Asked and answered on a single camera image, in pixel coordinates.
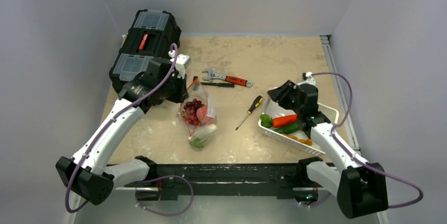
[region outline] adjustable wrench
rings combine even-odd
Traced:
[[[211,83],[212,83],[213,79],[221,79],[221,80],[224,80],[226,82],[234,83],[234,84],[245,86],[245,87],[252,87],[253,86],[253,83],[250,82],[250,81],[247,81],[245,79],[238,78],[238,77],[235,77],[235,76],[223,75],[223,74],[215,72],[214,70],[212,70],[210,68],[204,69],[202,71],[202,73],[208,73],[208,76],[204,76],[203,80],[209,81]]]

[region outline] hammer head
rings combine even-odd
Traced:
[[[212,75],[214,75],[214,70],[212,70],[211,68],[206,68],[202,71],[202,73],[208,73],[207,76],[202,77],[205,81],[209,81],[210,83],[212,83]]]

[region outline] bunch of red grapes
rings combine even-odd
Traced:
[[[197,109],[202,106],[204,106],[202,101],[197,99],[193,99],[192,102],[186,102],[183,106],[183,109],[185,110],[183,119],[191,125],[199,125],[200,121],[197,118]]]

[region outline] red label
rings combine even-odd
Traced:
[[[142,50],[144,48],[144,45],[146,44],[146,39],[148,38],[148,34],[145,33],[143,35],[143,39],[141,40],[140,46],[138,47],[139,50]]]

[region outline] black toolbox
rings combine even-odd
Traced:
[[[113,89],[119,93],[126,82],[147,70],[152,58],[171,59],[170,46],[176,43],[180,47],[180,34],[181,29],[171,13],[139,10],[109,71]]]

